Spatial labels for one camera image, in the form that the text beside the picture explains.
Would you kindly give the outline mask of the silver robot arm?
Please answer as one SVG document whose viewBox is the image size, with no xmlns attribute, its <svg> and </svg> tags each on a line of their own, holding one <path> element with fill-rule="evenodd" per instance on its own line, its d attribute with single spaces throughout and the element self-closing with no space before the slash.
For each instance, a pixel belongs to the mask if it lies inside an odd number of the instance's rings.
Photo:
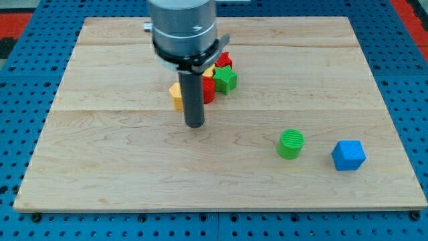
<svg viewBox="0 0 428 241">
<path fill-rule="evenodd" d="M 203 72 L 219 57 L 214 0 L 148 2 L 156 55 L 176 69 Z"/>
</svg>

